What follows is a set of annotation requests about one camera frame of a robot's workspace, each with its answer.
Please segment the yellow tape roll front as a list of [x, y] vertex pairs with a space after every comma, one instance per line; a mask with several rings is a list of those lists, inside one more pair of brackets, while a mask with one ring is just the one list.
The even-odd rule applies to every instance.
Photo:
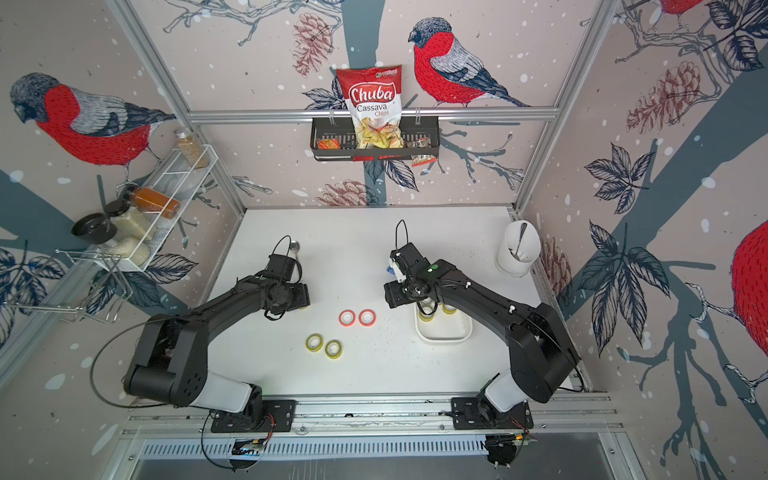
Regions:
[[420, 304], [416, 304], [418, 318], [423, 322], [431, 322], [434, 318], [435, 310], [427, 312]]

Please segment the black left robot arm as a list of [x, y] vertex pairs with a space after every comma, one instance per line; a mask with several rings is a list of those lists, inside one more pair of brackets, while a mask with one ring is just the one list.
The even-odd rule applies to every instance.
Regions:
[[209, 345], [245, 317], [263, 311], [276, 321], [310, 305], [308, 287], [251, 275], [229, 291], [179, 315], [146, 322], [123, 379], [130, 395], [174, 407], [241, 414], [255, 395], [251, 384], [209, 370]]

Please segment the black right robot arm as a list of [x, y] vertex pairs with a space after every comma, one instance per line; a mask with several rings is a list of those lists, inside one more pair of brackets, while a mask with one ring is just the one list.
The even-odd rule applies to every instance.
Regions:
[[564, 322], [548, 304], [536, 307], [506, 298], [443, 259], [429, 261], [411, 243], [389, 255], [396, 279], [384, 285], [392, 309], [430, 301], [467, 314], [504, 341], [509, 369], [480, 391], [483, 414], [505, 414], [533, 400], [548, 402], [580, 362]]

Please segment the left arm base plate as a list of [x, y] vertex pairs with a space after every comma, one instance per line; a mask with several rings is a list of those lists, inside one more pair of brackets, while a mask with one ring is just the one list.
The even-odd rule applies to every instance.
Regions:
[[285, 433], [292, 428], [298, 402], [288, 400], [257, 399], [243, 412], [213, 411], [212, 433]]

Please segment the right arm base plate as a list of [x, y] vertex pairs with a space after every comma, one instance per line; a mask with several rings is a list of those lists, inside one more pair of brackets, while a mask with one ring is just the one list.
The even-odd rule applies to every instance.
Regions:
[[449, 416], [456, 430], [530, 430], [534, 427], [527, 401], [501, 412], [478, 397], [452, 397]]

